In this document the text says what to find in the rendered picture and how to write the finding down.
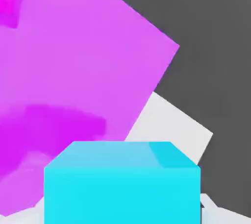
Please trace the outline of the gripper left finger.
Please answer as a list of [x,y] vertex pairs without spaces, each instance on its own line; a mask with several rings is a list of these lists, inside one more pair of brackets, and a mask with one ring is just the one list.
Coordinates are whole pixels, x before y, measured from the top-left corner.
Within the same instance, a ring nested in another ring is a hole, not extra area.
[[32,208],[28,208],[7,217],[0,215],[0,224],[44,224],[44,198]]

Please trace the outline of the large magenta box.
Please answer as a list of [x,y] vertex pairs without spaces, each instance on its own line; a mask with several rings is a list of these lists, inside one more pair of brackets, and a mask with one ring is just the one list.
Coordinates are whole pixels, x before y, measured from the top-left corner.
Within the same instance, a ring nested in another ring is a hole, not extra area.
[[178,44],[122,0],[22,0],[0,25],[0,216],[72,141],[123,141]]

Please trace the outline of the small cyan cube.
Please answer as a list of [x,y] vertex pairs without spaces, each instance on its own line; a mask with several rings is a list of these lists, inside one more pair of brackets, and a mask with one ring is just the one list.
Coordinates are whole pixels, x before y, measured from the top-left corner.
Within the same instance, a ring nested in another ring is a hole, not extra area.
[[44,224],[201,224],[201,170],[170,142],[73,142],[44,170]]

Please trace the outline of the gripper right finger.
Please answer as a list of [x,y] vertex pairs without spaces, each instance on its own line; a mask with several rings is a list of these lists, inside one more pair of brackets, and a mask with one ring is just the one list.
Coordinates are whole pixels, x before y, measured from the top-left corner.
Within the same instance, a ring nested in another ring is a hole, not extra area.
[[201,194],[202,224],[251,224],[251,218],[218,207],[207,194]]

